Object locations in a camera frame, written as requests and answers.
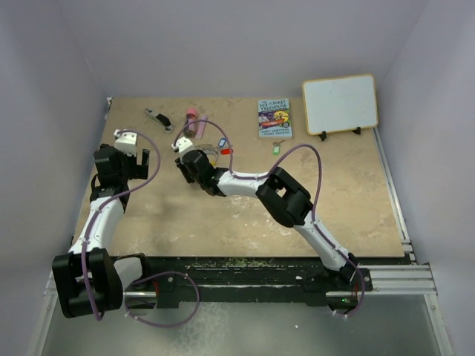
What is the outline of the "keyring yellow clip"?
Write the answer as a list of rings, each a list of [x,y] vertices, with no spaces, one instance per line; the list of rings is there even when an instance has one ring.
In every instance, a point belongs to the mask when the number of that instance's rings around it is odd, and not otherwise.
[[[216,166],[220,157],[220,148],[211,144],[195,145],[197,150],[201,150],[209,159],[213,166]]]

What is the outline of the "red key tag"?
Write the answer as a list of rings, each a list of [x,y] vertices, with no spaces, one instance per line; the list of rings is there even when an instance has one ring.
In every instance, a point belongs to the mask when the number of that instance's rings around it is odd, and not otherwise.
[[[230,155],[233,153],[233,149],[232,148],[223,148],[220,150],[220,153],[223,154],[223,155]]]

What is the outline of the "green key tag with key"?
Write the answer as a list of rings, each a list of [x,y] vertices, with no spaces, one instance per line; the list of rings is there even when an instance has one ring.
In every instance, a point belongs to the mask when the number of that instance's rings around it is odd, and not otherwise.
[[[280,140],[280,141],[276,141],[276,142],[272,143],[272,145],[273,145],[272,153],[274,155],[279,155],[280,150],[281,150],[281,145],[283,143],[284,143],[284,140]]]

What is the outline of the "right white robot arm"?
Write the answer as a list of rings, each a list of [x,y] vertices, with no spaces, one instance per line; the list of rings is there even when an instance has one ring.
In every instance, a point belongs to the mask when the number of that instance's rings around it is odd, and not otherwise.
[[[197,149],[180,154],[175,165],[188,183],[198,184],[211,196],[258,199],[278,224],[296,230],[317,252],[336,289],[366,291],[357,259],[317,217],[308,190],[283,168],[275,167],[261,176],[245,174],[240,179],[228,168],[214,167]]]

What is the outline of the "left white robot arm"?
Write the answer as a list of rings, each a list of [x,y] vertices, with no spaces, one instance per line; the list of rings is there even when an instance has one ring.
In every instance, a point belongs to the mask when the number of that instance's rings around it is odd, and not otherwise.
[[[112,258],[108,247],[122,219],[132,179],[148,179],[149,150],[137,150],[136,135],[94,153],[96,174],[91,180],[90,212],[77,241],[67,254],[54,257],[52,272],[62,313],[67,318],[92,314],[102,318],[121,307],[128,285],[144,291],[152,272],[143,254]]]

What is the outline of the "pink capped dark bottle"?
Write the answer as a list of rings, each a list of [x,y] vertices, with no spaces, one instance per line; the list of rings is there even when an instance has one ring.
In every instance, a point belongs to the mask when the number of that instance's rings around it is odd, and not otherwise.
[[[195,121],[197,119],[197,111],[194,108],[189,108],[186,111],[186,120],[184,124],[183,135],[189,139],[196,136],[196,125]]]

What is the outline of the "purple highlighter pen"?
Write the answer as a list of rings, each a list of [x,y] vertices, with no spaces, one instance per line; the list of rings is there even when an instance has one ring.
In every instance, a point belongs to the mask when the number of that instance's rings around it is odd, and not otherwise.
[[[208,118],[207,118],[206,115],[202,115],[202,116],[198,119],[197,130],[196,130],[196,135],[195,135],[195,138],[196,138],[196,139],[201,139],[201,138],[203,137],[207,120],[208,120]]]

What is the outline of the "treehouse paperback book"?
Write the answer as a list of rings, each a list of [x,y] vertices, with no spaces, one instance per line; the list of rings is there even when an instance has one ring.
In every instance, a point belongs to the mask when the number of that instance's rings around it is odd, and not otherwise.
[[[288,99],[258,100],[258,136],[292,138],[292,121]]]

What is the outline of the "small whiteboard on stand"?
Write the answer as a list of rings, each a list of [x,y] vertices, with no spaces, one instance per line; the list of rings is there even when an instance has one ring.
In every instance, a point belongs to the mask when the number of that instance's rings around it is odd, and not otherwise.
[[[374,75],[307,80],[302,84],[307,133],[322,141],[328,134],[360,134],[379,123]]]

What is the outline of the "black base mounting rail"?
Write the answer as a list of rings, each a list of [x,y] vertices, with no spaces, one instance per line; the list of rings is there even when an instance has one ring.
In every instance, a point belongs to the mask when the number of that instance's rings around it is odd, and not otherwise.
[[[303,303],[353,309],[362,295],[330,276],[318,257],[148,257],[153,279],[129,286],[134,306],[172,309],[180,303]],[[366,291],[370,271],[361,267]]]

